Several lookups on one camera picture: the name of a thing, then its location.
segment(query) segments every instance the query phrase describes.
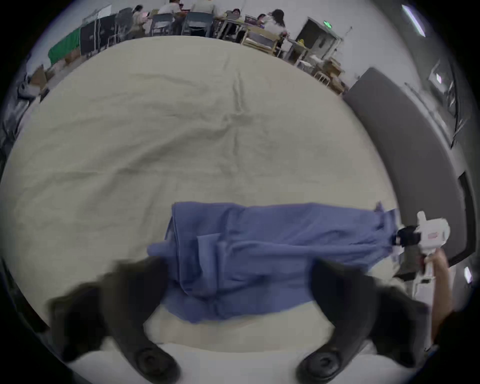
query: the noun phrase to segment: cardboard box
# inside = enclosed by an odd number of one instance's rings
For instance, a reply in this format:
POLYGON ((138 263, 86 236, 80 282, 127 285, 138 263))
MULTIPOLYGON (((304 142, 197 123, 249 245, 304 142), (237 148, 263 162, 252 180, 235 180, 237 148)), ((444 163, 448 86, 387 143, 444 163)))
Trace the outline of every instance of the cardboard box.
POLYGON ((47 85, 47 77, 45 76, 43 65, 38 67, 35 72, 33 72, 30 84, 40 87, 41 90, 45 88, 47 85))
POLYGON ((80 47, 74 49, 73 51, 65 55, 65 62, 67 63, 67 65, 69 65, 70 63, 77 60, 79 57, 80 57, 80 47))

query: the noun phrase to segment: laptop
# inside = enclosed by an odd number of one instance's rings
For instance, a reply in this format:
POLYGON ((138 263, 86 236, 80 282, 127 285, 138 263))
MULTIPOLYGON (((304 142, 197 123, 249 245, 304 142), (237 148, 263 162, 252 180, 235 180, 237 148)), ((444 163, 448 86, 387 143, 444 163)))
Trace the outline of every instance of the laptop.
POLYGON ((257 18, 249 15, 245 15, 245 23, 251 25, 257 25, 257 18))

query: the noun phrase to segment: wrinkled fabric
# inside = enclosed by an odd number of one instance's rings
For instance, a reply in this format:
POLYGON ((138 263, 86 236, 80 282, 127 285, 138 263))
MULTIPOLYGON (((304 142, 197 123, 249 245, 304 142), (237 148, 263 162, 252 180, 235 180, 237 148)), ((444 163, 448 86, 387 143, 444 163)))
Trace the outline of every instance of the wrinkled fabric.
POLYGON ((244 207, 176 203, 165 240, 170 285, 163 304, 191 323, 279 312, 312 300, 312 259, 368 270, 387 257, 395 212, 322 204, 244 207))

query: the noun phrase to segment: green cloth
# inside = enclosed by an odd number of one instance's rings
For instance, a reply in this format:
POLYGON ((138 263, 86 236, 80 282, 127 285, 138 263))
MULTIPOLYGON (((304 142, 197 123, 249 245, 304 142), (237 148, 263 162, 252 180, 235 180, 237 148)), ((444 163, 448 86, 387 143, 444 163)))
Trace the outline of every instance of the green cloth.
POLYGON ((65 55, 72 52, 75 48, 80 46, 80 28, 65 36, 61 41, 55 44, 48 51, 48 58, 51 64, 55 64, 58 60, 63 59, 65 55))

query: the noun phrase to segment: gray panel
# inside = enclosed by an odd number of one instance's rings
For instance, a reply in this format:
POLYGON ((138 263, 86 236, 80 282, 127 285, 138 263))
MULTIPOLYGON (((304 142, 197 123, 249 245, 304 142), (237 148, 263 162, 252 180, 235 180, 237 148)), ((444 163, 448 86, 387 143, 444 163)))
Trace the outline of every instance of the gray panel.
POLYGON ((444 246, 449 259, 467 244, 464 196, 448 149, 403 91, 375 68, 344 95, 377 147, 398 200, 405 225, 417 212, 444 217, 451 228, 444 246))

